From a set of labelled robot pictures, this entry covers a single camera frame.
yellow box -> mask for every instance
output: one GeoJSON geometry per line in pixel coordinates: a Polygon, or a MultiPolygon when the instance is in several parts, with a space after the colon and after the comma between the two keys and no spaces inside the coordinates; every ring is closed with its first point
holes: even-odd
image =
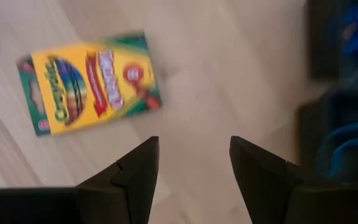
{"type": "Polygon", "coordinates": [[[34,52],[17,67],[38,136],[161,107],[144,34],[34,52]],[[34,86],[44,112],[34,99],[34,86]]]}

light wood floor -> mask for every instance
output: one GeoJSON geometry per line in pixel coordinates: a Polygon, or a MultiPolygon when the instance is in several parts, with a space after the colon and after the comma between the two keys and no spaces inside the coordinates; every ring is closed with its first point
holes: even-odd
{"type": "Polygon", "coordinates": [[[250,223],[229,160],[239,135],[296,162],[306,78],[305,0],[0,0],[0,187],[75,185],[150,136],[160,175],[150,223],[250,223]],[[34,50],[144,29],[164,106],[36,138],[15,61],[34,50]]]}

crayon box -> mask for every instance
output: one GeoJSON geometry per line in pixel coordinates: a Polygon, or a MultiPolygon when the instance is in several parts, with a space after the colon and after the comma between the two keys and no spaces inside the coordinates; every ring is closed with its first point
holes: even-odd
{"type": "Polygon", "coordinates": [[[34,52],[17,67],[38,136],[161,107],[144,34],[34,52]]]}

rainbow graphic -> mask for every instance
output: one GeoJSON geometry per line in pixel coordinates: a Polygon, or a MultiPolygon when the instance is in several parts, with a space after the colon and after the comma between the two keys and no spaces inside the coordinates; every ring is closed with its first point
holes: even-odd
{"type": "Polygon", "coordinates": [[[81,115],[85,108],[85,82],[81,73],[70,63],[59,58],[55,58],[54,61],[66,91],[69,119],[65,124],[70,125],[81,115]]]}

crayola logo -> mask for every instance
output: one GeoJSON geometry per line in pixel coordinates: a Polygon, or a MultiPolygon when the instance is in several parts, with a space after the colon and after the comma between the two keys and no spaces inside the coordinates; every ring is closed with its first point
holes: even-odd
{"type": "Polygon", "coordinates": [[[64,122],[65,125],[70,125],[84,110],[85,82],[74,66],[60,58],[49,57],[45,68],[47,69],[45,77],[49,80],[55,102],[55,118],[59,122],[64,122]],[[64,90],[60,88],[58,76],[63,83],[64,90]]]}

